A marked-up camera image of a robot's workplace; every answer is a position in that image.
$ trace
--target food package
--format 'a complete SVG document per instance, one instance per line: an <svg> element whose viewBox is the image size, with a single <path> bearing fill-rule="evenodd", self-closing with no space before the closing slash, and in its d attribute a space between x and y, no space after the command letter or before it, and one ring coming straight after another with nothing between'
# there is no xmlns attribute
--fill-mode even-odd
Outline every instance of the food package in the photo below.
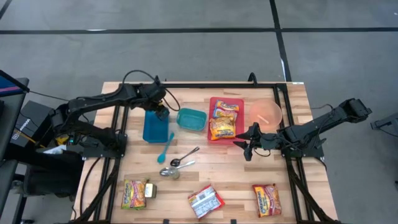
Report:
<svg viewBox="0 0 398 224"><path fill-rule="evenodd" d="M124 193L122 209L140 210L145 208L145 184L146 180L124 180Z"/></svg>
<svg viewBox="0 0 398 224"><path fill-rule="evenodd" d="M278 189L275 184L256 184L253 185L256 193L259 217L280 215L282 207L280 206Z"/></svg>
<svg viewBox="0 0 398 224"><path fill-rule="evenodd" d="M145 185L145 198L156 198L157 187L154 184Z"/></svg>
<svg viewBox="0 0 398 224"><path fill-rule="evenodd" d="M221 138L235 138L235 122L234 118L223 117L210 119L211 140Z"/></svg>
<svg viewBox="0 0 398 224"><path fill-rule="evenodd" d="M238 113L235 111L225 111L220 108L215 108L214 113L213 113L213 118L227 117L227 118L233 118L234 121L236 120L237 116L238 116Z"/></svg>
<svg viewBox="0 0 398 224"><path fill-rule="evenodd" d="M229 105L227 103L225 103L222 100L217 100L216 102L216 108L221 108L225 111L239 111L239 106L238 105Z"/></svg>
<svg viewBox="0 0 398 224"><path fill-rule="evenodd" d="M188 201L199 219L225 205L223 199L211 185L190 195Z"/></svg>

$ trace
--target wooden table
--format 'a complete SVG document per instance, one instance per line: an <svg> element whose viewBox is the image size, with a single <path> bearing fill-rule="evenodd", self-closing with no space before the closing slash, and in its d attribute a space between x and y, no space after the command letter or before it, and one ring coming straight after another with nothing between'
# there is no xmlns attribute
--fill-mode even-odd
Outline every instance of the wooden table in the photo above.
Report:
<svg viewBox="0 0 398 224"><path fill-rule="evenodd" d="M103 93L114 91L118 84L117 82L104 83ZM288 83L287 86L295 124L310 121L312 114L304 84ZM274 94L270 88L171 88L169 90L176 96L181 107L201 110L206 113L208 113L209 101L212 96L243 99L245 129L252 125L248 120L248 111L252 103L264 98L274 100ZM170 95L167 95L166 99L172 107L177 107ZM284 119L287 121L283 97L281 102ZM95 125L101 128L111 126L113 111L114 108L99 110L96 114ZM121 123L122 112L123 109L120 110L118 125ZM175 133L175 137L167 151L165 163L159 165L156 160L164 149L164 144L148 144L142 139L144 114L144 110L140 108L129 112L126 129L128 145L126 155L121 160L112 223L162 223L165 218L169 219L171 223L197 223L198 219L191 209L187 197L208 184L212 184L225 200L226 205L207 215L200 222L229 223L231 219L237 219L238 223L296 223L286 164L280 151L273 150L270 157L253 154L252 161L246 162L243 150L237 146L209 144L207 127L203 132L179 128L176 123L177 112L170 110L170 130ZM200 150L185 161L194 159L196 164L183 168L178 180L171 180L159 175L161 168L168 166L172 159L182 157L196 146L200 146ZM83 168L75 202L77 212L80 209L81 186L94 160L88 159ZM84 208L90 204L98 192L103 160L101 159L97 163L88 178L83 196ZM303 163L310 193L327 215L337 219L324 166L312 158L304 158ZM157 198L148 199L147 207L144 210L122 210L123 180L139 180L146 177L150 178L151 183L157 185ZM282 215L258 218L256 196L251 186L252 184L272 183L276 183L279 189ZM299 197L302 216L306 219L301 193L299 193ZM108 195L105 195L100 219L105 218L107 206Z"/></svg>

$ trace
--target blue spoon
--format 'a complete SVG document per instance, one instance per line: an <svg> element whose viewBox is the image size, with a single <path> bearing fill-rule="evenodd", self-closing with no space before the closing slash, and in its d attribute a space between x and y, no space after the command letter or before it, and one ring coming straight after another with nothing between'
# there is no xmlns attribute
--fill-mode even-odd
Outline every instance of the blue spoon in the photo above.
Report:
<svg viewBox="0 0 398 224"><path fill-rule="evenodd" d="M164 147L163 153L160 154L159 157L157 158L157 162L158 162L159 164L164 163L164 161L166 160L166 151L167 151L167 149L169 148L169 145L170 145L170 143L172 142L173 138L174 138L174 133L172 132L172 133L170 134L169 140L168 140L167 143L166 143L166 146Z"/></svg>

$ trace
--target gray floor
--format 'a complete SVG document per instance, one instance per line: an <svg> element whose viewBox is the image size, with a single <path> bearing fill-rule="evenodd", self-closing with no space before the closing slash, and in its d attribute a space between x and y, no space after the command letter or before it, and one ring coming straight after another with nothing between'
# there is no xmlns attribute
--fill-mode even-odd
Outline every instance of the gray floor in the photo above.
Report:
<svg viewBox="0 0 398 224"><path fill-rule="evenodd" d="M398 27L396 1L276 0L282 27ZM13 0L1 30L272 27L263 0ZM289 33L284 41L293 81L305 82L310 104L360 98L369 120L323 134L328 176L340 220L396 223L398 139L369 122L398 112L398 33ZM274 33L0 35L0 68L29 77L30 87L73 98L95 95L104 81L143 69L175 81L283 81ZM146 80L136 75L131 80ZM59 102L29 95L28 100ZM324 111L313 111L318 116ZM0 223L9 223L9 197ZM72 203L28 199L24 218L65 222Z"/></svg>

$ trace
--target red plastic tray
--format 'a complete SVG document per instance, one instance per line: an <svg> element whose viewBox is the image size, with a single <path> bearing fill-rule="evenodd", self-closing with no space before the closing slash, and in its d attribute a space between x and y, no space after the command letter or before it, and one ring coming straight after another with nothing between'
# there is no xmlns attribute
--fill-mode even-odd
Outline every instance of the red plastic tray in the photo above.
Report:
<svg viewBox="0 0 398 224"><path fill-rule="evenodd" d="M235 122L235 130L236 134L244 133L244 101L242 99L234 99L234 98L222 98L222 97L211 97L210 98L210 110L209 110L209 120L213 118L214 108L216 106L216 101L222 100L230 105L238 105L239 112L236 117ZM231 139L219 139L219 140L211 140L211 131L210 125L208 125L207 129L207 140L212 144L226 144L226 145L234 145L233 141L241 141L241 139L231 138Z"/></svg>

